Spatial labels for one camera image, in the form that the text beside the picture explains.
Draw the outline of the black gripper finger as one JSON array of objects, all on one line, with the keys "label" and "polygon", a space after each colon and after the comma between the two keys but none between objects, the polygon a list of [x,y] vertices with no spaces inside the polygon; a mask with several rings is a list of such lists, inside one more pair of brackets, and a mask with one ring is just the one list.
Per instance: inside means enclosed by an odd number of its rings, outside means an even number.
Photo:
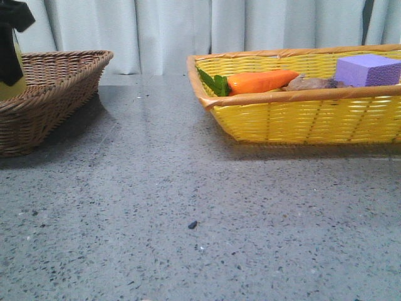
[{"label": "black gripper finger", "polygon": [[35,18],[26,2],[12,1],[13,27],[20,33],[35,23]]},{"label": "black gripper finger", "polygon": [[1,1],[1,82],[9,87],[23,76],[13,40],[13,31],[23,30],[21,6],[18,1]]}]

